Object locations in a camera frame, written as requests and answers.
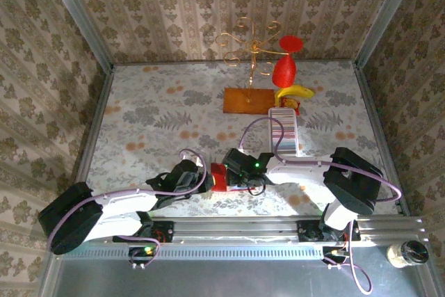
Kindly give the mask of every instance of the gold wire ornament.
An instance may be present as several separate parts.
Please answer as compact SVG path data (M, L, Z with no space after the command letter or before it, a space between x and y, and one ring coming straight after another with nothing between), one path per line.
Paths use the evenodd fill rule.
M275 55L289 55L289 53L288 52L271 51L271 50L266 50L266 49L262 48L267 42L269 42L270 40L272 40L278 34L281 33L282 25L278 21L271 21L268 23L268 25L266 26L266 29L269 31L276 30L276 32L271 37L269 37L267 40L264 40L264 41L260 41L260 40L256 39L255 24L254 24L252 18L239 17L236 21L236 25L240 29L245 29L246 27L248 27L248 25L246 24L247 22L250 23L251 30L252 30L252 39L251 40L245 41L240 38L237 38L236 36L233 36L230 33L224 32L224 33L221 33L216 36L215 43L217 45L220 45L221 47L226 47L227 45L229 45L229 38L232 38L235 41L237 41L238 43L244 44L244 49L229 51L224 54L222 59L224 60L224 63L226 63L228 66L237 66L241 62L241 59L237 56L237 54L241 54L243 52L249 52L252 54L251 62L250 62L250 76L249 76L249 90L248 90L248 102L250 102L251 101L250 91L252 89L253 76L254 76L255 71L258 68L257 54L260 54L261 52L266 52L268 54L275 54ZM271 62L267 62L267 63L265 63L264 68L262 70L260 70L259 72L262 75L269 76L273 72L273 68L274 68L274 65Z

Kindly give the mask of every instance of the wooden base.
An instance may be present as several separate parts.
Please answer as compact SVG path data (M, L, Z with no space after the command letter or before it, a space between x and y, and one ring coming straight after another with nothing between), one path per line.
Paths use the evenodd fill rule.
M224 113L268 115L269 109L275 106L274 90L252 88L250 102L248 88L224 89Z

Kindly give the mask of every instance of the jar lid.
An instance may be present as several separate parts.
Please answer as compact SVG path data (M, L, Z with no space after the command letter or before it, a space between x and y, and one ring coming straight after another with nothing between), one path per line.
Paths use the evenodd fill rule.
M424 264L430 258L426 247L420 241L416 240L403 243L400 251L403 259L411 264Z

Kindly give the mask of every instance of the floral tablecloth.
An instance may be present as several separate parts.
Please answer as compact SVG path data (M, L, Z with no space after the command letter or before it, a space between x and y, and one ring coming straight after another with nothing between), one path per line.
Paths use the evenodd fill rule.
M169 172L181 148L204 155L207 165L221 162L236 147L243 130L258 115L224 114L225 87L245 87L249 64L128 65L115 78L88 174L95 193L145 187L145 180ZM348 147L382 168L368 114L350 61L298 62L296 83L316 95L301 99L297 118L299 155L331 154ZM255 88L274 88L270 77L254 78ZM244 149L268 151L268 124L259 122ZM387 196L388 190L380 191ZM247 192L194 195L153 216L318 215L334 196L323 186L269 186L258 197ZM376 205L377 214L397 214L393 203Z

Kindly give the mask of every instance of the toy banana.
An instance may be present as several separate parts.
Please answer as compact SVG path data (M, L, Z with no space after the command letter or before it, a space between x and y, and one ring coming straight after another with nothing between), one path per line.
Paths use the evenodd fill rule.
M280 106L280 98L286 95L293 95L296 97L306 97L310 98L315 95L315 92L313 90L310 90L304 86L301 85L292 85L287 88L282 88L281 90L278 90L275 93L275 106Z

